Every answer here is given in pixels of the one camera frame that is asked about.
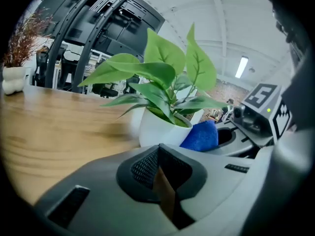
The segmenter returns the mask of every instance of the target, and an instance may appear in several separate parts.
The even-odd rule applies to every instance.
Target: potted plant
[[[102,106],[135,104],[124,114],[135,108],[146,107],[140,124],[140,145],[166,143],[179,146],[192,129],[192,124],[183,115],[203,108],[226,106],[206,93],[189,97],[195,89],[204,92],[213,88],[217,72],[194,39],[194,24],[189,30],[187,41],[185,55],[178,46],[148,29],[144,63],[130,54],[114,55],[97,67],[79,86],[115,82],[134,74],[145,77],[149,83],[129,84],[140,94],[124,94]],[[183,73],[185,65],[187,75]],[[187,96],[177,99],[177,92],[188,87],[190,90]]]
[[[41,19],[38,11],[28,18],[21,17],[16,24],[8,43],[7,52],[3,55],[3,82],[2,88],[5,94],[22,91],[25,84],[24,63],[36,52],[40,52],[37,42],[38,36],[51,22],[51,18]]]

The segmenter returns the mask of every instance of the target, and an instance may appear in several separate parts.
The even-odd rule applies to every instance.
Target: green leaf
[[[188,40],[188,42],[190,42],[191,44],[197,44],[196,40],[195,40],[195,23],[193,23],[189,29],[189,32],[187,34],[186,39]]]
[[[181,74],[177,77],[176,83],[174,85],[174,90],[183,90],[185,88],[188,88],[192,85],[191,81],[187,77],[186,74]]]
[[[136,94],[136,93],[127,93],[123,94],[116,99],[112,100],[111,102],[101,105],[101,107],[111,107],[116,105],[122,105],[122,104],[131,104],[131,103],[137,103],[137,104],[150,104],[150,101],[143,97],[143,95]]]
[[[175,103],[174,109],[203,109],[203,108],[222,108],[226,107],[227,104],[218,102],[213,98],[202,96],[189,97],[185,102],[179,100]]]
[[[172,42],[158,36],[148,28],[148,43],[144,53],[145,63],[164,62],[171,65],[179,75],[185,67],[185,54]]]
[[[200,109],[196,108],[196,109],[179,109],[178,113],[181,115],[190,115],[193,113],[198,112]]]
[[[108,63],[119,71],[136,73],[148,80],[153,80],[164,89],[168,89],[175,78],[174,68],[166,63],[120,63],[113,61],[108,61]]]
[[[162,110],[162,112],[172,123],[175,123],[174,116],[172,115],[169,107],[168,96],[165,91],[155,86],[153,83],[129,83],[129,85],[139,93],[143,94],[147,99],[152,101],[159,109]]]
[[[143,108],[143,107],[149,107],[149,106],[152,106],[152,103],[150,102],[149,104],[136,104],[136,105],[133,105],[131,108],[129,108],[126,112],[124,112],[121,116],[118,117],[118,119],[122,116],[124,116],[125,114],[127,114],[128,112],[130,112],[131,110],[133,109],[136,109],[136,108]]]
[[[198,90],[198,93],[211,98],[211,96],[204,90]]]
[[[171,88],[169,88],[166,92],[168,94],[169,102],[174,104],[177,100],[175,92]]]
[[[135,56],[130,54],[121,53],[114,55],[107,61],[104,61],[102,64],[100,64],[89,77],[87,77],[83,82],[79,84],[79,87],[90,84],[103,84],[121,81],[128,79],[134,75],[134,73],[130,71],[119,71],[113,68],[107,63],[108,61],[125,61],[129,63],[140,63],[140,61]]]
[[[189,79],[201,90],[210,90],[216,85],[217,70],[209,57],[194,39],[194,24],[187,35],[186,68]]]

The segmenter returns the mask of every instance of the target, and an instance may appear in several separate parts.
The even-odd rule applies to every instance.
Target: desk
[[[128,106],[108,99],[26,86],[1,96],[2,158],[17,193],[30,204],[85,163],[139,147],[128,132]]]

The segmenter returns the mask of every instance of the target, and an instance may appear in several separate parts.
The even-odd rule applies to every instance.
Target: brick wall
[[[231,98],[234,100],[234,106],[237,106],[241,103],[249,91],[234,84],[226,82],[223,83],[221,80],[217,80],[216,86],[207,93],[215,100],[221,102],[226,102],[229,98]],[[209,114],[210,110],[211,109],[204,109],[205,113],[203,114],[200,122],[208,120],[206,115]]]

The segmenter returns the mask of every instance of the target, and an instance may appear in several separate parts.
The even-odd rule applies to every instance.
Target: white flower pot
[[[141,147],[157,145],[160,143],[179,146],[192,129],[192,124],[185,117],[175,115],[187,124],[186,127],[171,124],[145,109],[141,119],[139,142]]]
[[[4,67],[2,88],[5,94],[20,92],[25,85],[25,67]]]

